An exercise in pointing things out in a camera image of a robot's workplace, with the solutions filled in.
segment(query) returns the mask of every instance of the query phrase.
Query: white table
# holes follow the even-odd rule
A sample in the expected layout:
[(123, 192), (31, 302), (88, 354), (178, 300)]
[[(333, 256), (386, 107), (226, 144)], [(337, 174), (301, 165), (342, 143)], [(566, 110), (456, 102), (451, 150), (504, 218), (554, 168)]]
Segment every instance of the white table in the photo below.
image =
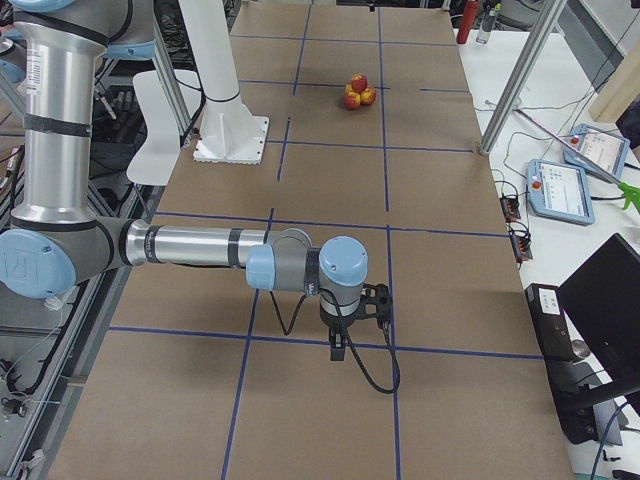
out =
[[(526, 33), (495, 31), (487, 45), (480, 45), (475, 42), (475, 32), (472, 32), (467, 44), (460, 46), (469, 88), (477, 109), (491, 108), (485, 104), (485, 100), (497, 103), (526, 38)], [(559, 34), (553, 34), (520, 95), (521, 106), (562, 106), (583, 97), (590, 85), (564, 39)], [(561, 110), (531, 110), (527, 113), (557, 132), (572, 111), (574, 111), (574, 105)], [(477, 116), (480, 128), (484, 131), (491, 118), (491, 112), (477, 111)], [(585, 108), (578, 118), (577, 123), (582, 122), (600, 126), (606, 130), (615, 128), (615, 125), (612, 124), (594, 123), (588, 113), (588, 108)], [(567, 134), (572, 123), (573, 119), (561, 134)], [(520, 193), (523, 193), (525, 191), (524, 179), (505, 168), (502, 163), (507, 154), (509, 139), (516, 131), (539, 138), (545, 138), (547, 135), (519, 115), (513, 114), (491, 152), (492, 168), (500, 170), (504, 174), (504, 178), (513, 183)], [(536, 141), (523, 135), (516, 135), (511, 143), (507, 163), (515, 170), (525, 173), (527, 163), (531, 159), (541, 158), (548, 144), (549, 142)], [(544, 158), (550, 161), (562, 161), (561, 147), (558, 144), (552, 145)], [(631, 153), (627, 162), (638, 164)], [(496, 180), (502, 179), (499, 172), (494, 172), (494, 177)], [(638, 186), (640, 185), (640, 172), (625, 168), (622, 180)], [(619, 195), (617, 187), (593, 177), (589, 177), (589, 188), (591, 195), (594, 196), (615, 197)], [(512, 193), (512, 191), (509, 187), (505, 187), (505, 193)], [(520, 198), (520, 210), (525, 216), (524, 195)], [(588, 227), (535, 217), (530, 213), (529, 228), (532, 235), (531, 249), (534, 259), (525, 262), (520, 270), (523, 288), (532, 282), (560, 285), (615, 232), (621, 233), (628, 242), (640, 249), (640, 215), (633, 206), (629, 210), (623, 211), (622, 204), (621, 200), (594, 202), (596, 222)], [(570, 325), (570, 329), (572, 338), (579, 337), (572, 325)], [(594, 370), (601, 369), (595, 359), (590, 357), (588, 361)], [(610, 380), (606, 374), (600, 374), (599, 377), (603, 382)], [(626, 408), (624, 413), (630, 419), (631, 426), (638, 427), (640, 425), (640, 418), (631, 408)], [(631, 432), (623, 432), (622, 435), (623, 447), (606, 448), (609, 456), (621, 456), (622, 460), (615, 463), (600, 461), (598, 474), (610, 477), (612, 469), (640, 472), (640, 435)], [(590, 473), (598, 447), (597, 443), (588, 442), (574, 447), (567, 442), (567, 446), (574, 471)]]

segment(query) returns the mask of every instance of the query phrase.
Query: computer monitor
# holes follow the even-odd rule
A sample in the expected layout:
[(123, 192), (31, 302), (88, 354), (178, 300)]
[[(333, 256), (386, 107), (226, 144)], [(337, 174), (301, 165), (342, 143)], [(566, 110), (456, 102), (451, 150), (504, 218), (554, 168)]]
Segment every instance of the computer monitor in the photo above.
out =
[(613, 235), (560, 286), (558, 299), (613, 379), (583, 404), (625, 394), (640, 414), (640, 255)]

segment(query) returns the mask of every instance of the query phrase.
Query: apple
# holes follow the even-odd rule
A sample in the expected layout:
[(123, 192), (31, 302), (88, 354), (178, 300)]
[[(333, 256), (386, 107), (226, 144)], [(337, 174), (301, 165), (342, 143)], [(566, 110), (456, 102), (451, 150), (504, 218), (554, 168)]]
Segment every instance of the apple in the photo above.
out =
[(373, 87), (365, 88), (360, 94), (360, 103), (362, 105), (371, 105), (376, 101), (376, 89)]
[(356, 73), (353, 77), (351, 77), (351, 88), (353, 88), (354, 92), (363, 92), (365, 88), (367, 88), (367, 77), (362, 73)]
[(342, 99), (344, 101), (344, 108), (347, 110), (357, 110), (360, 108), (360, 94), (356, 92), (346, 92)]

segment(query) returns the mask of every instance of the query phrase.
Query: silver arm segment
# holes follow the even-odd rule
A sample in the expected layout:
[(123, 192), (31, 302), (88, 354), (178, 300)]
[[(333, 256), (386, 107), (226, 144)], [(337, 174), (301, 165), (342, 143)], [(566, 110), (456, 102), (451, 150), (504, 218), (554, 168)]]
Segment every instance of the silver arm segment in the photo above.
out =
[[(153, 39), (152, 1), (13, 3), (31, 8), (15, 13), (29, 45), (26, 177), (24, 201), (12, 211), (12, 230), (0, 235), (1, 281), (21, 295), (42, 298), (125, 265), (228, 266), (244, 269), (254, 288), (320, 294), (327, 324), (329, 317), (340, 322), (354, 317), (368, 259), (364, 247), (349, 237), (314, 248), (299, 230), (150, 226), (96, 217), (87, 203), (96, 60), (109, 44)], [(197, 0), (181, 3), (193, 12)], [(51, 10), (34, 10), (34, 4)], [(235, 68), (232, 58), (229, 62)], [(226, 83), (237, 89), (233, 78)]]

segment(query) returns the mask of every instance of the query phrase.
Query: cardboard table surface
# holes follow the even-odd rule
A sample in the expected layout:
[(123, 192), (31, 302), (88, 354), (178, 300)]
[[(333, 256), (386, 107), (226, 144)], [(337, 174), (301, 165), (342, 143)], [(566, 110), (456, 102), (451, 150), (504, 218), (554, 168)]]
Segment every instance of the cardboard table surface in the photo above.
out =
[[(49, 478), (570, 478), (448, 15), (249, 2), (232, 45), (271, 117), (262, 163), (183, 151), (155, 223), (360, 239), (393, 290), (400, 390), (329, 362), (314, 299), (285, 338), (242, 272), (136, 268)], [(357, 72), (378, 100), (347, 112)], [(277, 297), (289, 316), (298, 295)], [(375, 322), (351, 333), (388, 386)]]

